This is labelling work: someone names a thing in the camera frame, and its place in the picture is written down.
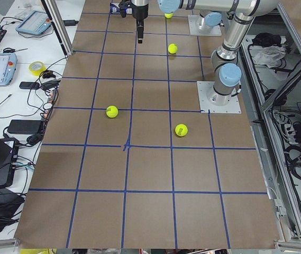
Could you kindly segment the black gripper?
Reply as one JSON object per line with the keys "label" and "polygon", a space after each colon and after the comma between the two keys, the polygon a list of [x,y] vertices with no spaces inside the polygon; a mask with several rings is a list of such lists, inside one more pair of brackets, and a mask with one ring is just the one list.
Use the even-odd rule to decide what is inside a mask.
{"label": "black gripper", "polygon": [[131,0],[132,15],[136,21],[138,43],[143,43],[144,19],[148,17],[148,0]]}

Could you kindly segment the tennis ball near arm base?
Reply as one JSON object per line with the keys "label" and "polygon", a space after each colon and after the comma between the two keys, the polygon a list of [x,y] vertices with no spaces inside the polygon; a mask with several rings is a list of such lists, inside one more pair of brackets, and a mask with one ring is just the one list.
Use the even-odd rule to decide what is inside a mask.
{"label": "tennis ball near arm base", "polygon": [[178,51],[178,46],[177,46],[175,43],[171,43],[170,45],[168,45],[168,52],[169,52],[171,55],[176,54],[177,51]]}

